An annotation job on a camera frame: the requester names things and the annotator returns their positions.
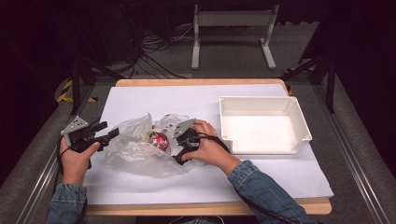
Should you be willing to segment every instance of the clear plastic bag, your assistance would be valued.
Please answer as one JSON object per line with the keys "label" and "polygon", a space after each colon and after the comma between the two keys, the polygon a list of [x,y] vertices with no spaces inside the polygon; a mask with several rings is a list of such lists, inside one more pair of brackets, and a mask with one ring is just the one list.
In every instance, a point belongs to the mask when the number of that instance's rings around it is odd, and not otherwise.
{"label": "clear plastic bag", "polygon": [[[150,114],[139,119],[131,119],[119,124],[120,135],[110,141],[106,148],[106,161],[120,171],[134,175],[168,177],[185,174],[201,161],[189,161],[179,165],[172,158],[181,151],[172,134],[176,125],[189,119],[188,116],[166,115],[158,122],[152,122]],[[150,143],[153,133],[163,133],[167,137],[169,147],[161,150]]]}

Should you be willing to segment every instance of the denim jacket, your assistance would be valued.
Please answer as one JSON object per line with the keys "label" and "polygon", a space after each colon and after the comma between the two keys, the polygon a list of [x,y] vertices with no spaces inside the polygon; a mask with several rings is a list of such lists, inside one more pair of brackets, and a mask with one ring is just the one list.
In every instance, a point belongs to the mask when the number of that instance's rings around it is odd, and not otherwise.
{"label": "denim jacket", "polygon": [[[235,190],[258,206],[287,217],[297,223],[317,223],[309,219],[305,210],[283,190],[273,178],[262,173],[251,161],[243,161],[228,176]],[[49,203],[46,223],[76,223],[86,202],[87,189],[60,184]],[[260,223],[279,223],[264,213],[254,212]],[[85,214],[83,223],[87,223]]]}

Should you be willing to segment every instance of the hand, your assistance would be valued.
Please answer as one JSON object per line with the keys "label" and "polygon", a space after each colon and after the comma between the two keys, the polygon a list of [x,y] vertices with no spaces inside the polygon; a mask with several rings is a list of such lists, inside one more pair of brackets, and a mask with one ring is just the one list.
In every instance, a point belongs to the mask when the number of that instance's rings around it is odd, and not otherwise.
{"label": "hand", "polygon": [[72,149],[68,149],[66,140],[64,137],[61,140],[60,153],[62,154],[67,150],[61,157],[62,165],[64,166],[64,178],[63,183],[80,185],[84,182],[85,173],[88,170],[88,164],[90,157],[97,151],[100,143],[93,143],[84,152],[78,153]]}
{"label": "hand", "polygon": [[[218,136],[213,126],[204,120],[196,120],[191,127],[199,136],[205,136],[205,134]],[[218,166],[226,175],[229,175],[233,168],[241,162],[235,156],[224,150],[218,143],[207,138],[201,139],[198,150],[184,154],[181,159],[183,161],[196,159],[207,164]]]}

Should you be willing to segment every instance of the white tray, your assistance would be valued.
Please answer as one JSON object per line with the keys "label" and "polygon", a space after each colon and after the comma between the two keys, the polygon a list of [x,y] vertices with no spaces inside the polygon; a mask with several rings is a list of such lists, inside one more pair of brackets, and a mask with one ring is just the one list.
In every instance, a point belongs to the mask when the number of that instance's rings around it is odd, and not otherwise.
{"label": "white tray", "polygon": [[295,154],[312,140],[295,97],[222,96],[219,106],[233,154]]}

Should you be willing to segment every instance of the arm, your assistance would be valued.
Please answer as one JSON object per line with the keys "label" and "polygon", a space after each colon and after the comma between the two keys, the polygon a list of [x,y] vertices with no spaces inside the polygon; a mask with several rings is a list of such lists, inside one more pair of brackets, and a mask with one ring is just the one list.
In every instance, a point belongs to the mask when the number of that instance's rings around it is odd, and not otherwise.
{"label": "arm", "polygon": [[99,148],[94,143],[82,153],[68,149],[64,138],[61,140],[60,153],[64,168],[63,183],[60,184],[49,203],[46,223],[86,222],[84,207],[87,189],[82,186],[91,155]]}
{"label": "arm", "polygon": [[[203,120],[197,120],[192,128],[198,133],[217,136],[215,129]],[[228,176],[235,190],[258,206],[299,223],[316,223],[305,210],[283,190],[273,178],[262,173],[251,161],[240,161],[209,139],[201,139],[198,150],[186,153],[182,160],[197,159],[218,166]],[[278,223],[264,213],[250,209],[260,223]]]}

